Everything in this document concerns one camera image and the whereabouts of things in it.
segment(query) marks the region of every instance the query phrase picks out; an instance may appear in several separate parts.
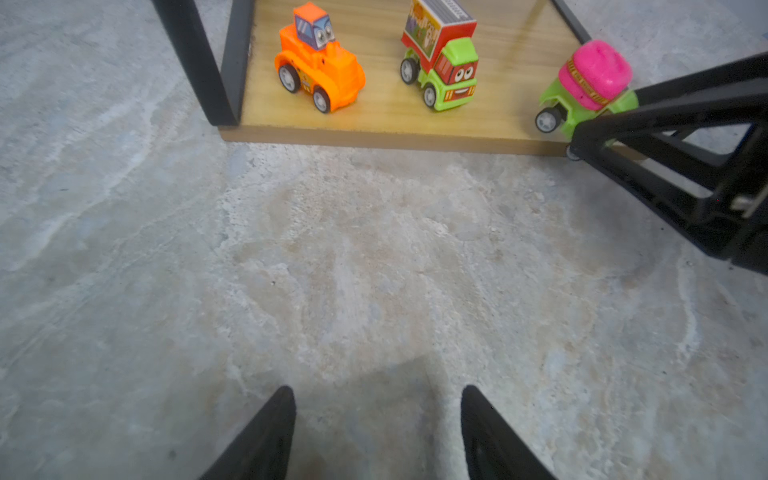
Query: pink and green toy car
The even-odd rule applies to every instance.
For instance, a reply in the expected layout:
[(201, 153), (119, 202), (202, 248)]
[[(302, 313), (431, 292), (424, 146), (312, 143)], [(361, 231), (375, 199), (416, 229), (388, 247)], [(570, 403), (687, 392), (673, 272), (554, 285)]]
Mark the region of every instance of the pink and green toy car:
[(637, 95), (627, 89), (631, 80), (632, 67), (609, 44), (592, 40), (582, 45), (541, 95), (545, 108), (536, 115), (536, 128), (548, 134), (562, 125), (570, 140), (582, 121), (637, 108)]

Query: toy car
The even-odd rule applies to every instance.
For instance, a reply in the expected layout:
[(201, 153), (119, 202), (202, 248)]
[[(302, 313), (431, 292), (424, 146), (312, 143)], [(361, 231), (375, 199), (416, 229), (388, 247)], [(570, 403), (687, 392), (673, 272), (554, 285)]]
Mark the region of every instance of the toy car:
[(293, 10), (293, 18), (280, 30), (283, 50), (275, 57), (280, 82), (291, 93), (303, 88), (324, 114), (353, 103), (366, 75), (336, 40), (328, 14), (308, 2)]
[(419, 81), (427, 107), (443, 111), (472, 99), (478, 83), (475, 27), (477, 21), (454, 0), (412, 0), (401, 38), (408, 51), (400, 78)]
[(637, 95), (627, 90), (631, 80), (632, 67), (618, 51), (602, 40), (587, 42), (541, 95), (536, 128), (548, 134), (561, 126), (570, 140), (582, 121), (637, 108)]

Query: wooden platform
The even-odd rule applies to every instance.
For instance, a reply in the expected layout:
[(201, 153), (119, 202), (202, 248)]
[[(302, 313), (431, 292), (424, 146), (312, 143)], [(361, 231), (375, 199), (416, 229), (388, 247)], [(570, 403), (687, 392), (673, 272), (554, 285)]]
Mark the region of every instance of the wooden platform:
[(220, 128), (227, 141), (322, 144), (510, 154), (562, 155), (559, 132), (534, 126), (538, 97), (579, 44), (549, 0), (464, 0), (477, 18), (475, 99), (434, 112), (417, 84), (400, 80), (400, 43), (410, 0), (316, 0), (341, 45), (357, 55), (366, 86), (357, 102), (319, 113), (303, 92), (288, 93), (274, 68), (278, 31), (303, 0), (257, 0), (243, 115)]

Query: orange toy car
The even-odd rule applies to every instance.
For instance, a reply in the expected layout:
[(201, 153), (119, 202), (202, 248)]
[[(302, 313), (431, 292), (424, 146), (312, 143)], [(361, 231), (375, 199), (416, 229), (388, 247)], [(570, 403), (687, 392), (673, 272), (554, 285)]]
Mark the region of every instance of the orange toy car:
[(280, 82), (291, 93), (303, 87), (324, 114), (354, 102), (366, 75), (336, 40), (328, 14), (309, 2), (293, 9), (293, 20), (280, 30), (283, 51), (275, 57)]

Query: concrete floor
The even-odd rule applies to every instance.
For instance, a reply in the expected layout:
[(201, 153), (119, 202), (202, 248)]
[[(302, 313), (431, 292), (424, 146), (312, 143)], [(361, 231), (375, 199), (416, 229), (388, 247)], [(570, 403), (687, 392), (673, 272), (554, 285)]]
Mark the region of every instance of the concrete floor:
[[(572, 5), (637, 85), (768, 48)], [(467, 383), (561, 480), (768, 472), (768, 279), (586, 164), (225, 144), (149, 2), (4, 2), (0, 108), (0, 478), (196, 478), (284, 383), (291, 478), (466, 478)]]

